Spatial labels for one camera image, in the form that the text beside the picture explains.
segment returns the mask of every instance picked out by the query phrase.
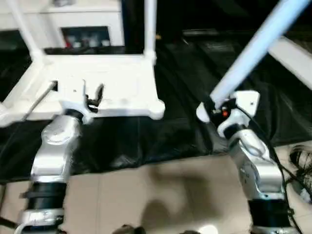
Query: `white frame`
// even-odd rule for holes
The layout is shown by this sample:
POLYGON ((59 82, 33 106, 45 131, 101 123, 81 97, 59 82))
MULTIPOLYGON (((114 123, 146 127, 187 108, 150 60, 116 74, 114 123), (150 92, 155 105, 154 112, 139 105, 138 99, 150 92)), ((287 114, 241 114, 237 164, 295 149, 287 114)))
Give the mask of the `white frame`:
MULTIPOLYGON (((84 79, 89 95, 94 94, 100 83, 107 84, 98 113, 93 117, 162 118, 165 105, 157 97, 153 70, 156 60, 156 0, 145 0, 143 55, 46 55, 33 38, 16 0, 7 0, 7 3, 29 49, 32 64, 0 103, 0 126, 21 120, 53 80, 70 84, 75 79, 84 79)), ((62 96, 58 92, 50 92, 29 119, 51 119, 60 114, 63 110, 59 102, 71 98, 71 92, 73 90, 69 90, 68 96, 64 92, 62 96)))
POLYGON ((293 41, 282 37, 269 54, 312 90, 312 55, 293 41))

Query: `light blue tube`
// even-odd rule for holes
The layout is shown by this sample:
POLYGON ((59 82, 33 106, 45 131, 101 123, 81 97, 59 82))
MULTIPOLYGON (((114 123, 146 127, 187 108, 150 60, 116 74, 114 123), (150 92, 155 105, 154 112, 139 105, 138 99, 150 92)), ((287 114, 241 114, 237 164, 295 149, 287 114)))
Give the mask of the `light blue tube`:
POLYGON ((311 0, 281 0, 210 94, 219 108, 285 33, 311 0))

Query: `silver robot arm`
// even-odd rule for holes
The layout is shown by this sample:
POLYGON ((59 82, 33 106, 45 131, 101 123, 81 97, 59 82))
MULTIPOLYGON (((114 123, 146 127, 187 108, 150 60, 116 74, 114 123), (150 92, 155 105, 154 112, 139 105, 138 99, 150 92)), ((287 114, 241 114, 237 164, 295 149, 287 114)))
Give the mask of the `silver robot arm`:
POLYGON ((91 111, 96 112, 100 103, 103 86, 98 90, 97 100, 88 100, 83 80, 70 86, 58 84, 58 92, 63 96, 64 111, 41 133, 41 147, 31 170, 31 186, 23 194, 27 199, 26 208, 19 215, 15 234, 64 233, 58 226, 64 220, 63 201, 73 154, 79 144, 82 125, 92 121, 91 111))
POLYGON ((211 121, 219 135, 229 142, 229 153, 236 164, 252 218, 252 234, 297 234, 289 221, 282 173, 272 160, 267 145, 249 129, 249 117, 237 106, 254 116, 259 101, 255 91, 237 91, 215 109, 211 100, 201 103, 197 116, 211 121))

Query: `black cloth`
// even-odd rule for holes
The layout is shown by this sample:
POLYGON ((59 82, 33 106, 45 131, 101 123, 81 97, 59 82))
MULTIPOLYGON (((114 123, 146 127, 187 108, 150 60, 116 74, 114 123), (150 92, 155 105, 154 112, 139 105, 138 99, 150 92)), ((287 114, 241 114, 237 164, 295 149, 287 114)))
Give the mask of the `black cloth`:
MULTIPOLYGON (((148 117, 98 118, 84 126, 73 174, 102 173, 186 157, 227 152, 227 143, 213 126, 201 123, 195 110, 244 48, 248 39, 218 38, 197 43, 158 44, 155 79, 166 105, 162 120, 148 117)), ((50 49, 49 54, 131 53, 123 47, 50 49)), ((27 54, 10 61, 0 54, 2 98, 30 63, 27 54)), ((261 94, 256 121, 276 145, 312 139, 312 91, 270 55, 259 63, 240 90, 261 94)), ((49 121, 26 121, 0 159, 0 181, 28 179, 49 121)), ((0 150, 18 123, 0 130, 0 150)))

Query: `tiled floor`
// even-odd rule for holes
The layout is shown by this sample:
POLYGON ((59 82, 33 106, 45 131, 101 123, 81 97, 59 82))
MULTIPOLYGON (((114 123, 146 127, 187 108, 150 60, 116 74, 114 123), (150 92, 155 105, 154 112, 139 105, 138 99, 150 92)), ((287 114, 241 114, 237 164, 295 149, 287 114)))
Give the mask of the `tiled floor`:
MULTIPOLYGON (((279 147, 282 163, 290 147, 279 147)), ((2 216, 16 220, 26 182, 12 183, 2 216)), ((305 234, 312 234, 312 206, 289 188, 291 205, 305 234)), ((228 156, 203 156, 136 170, 71 177, 66 197, 70 234, 111 234, 122 224, 144 226, 148 234, 178 234, 212 224, 220 234, 247 234, 247 202, 228 156)), ((1 234, 13 233, 7 228, 1 234)))

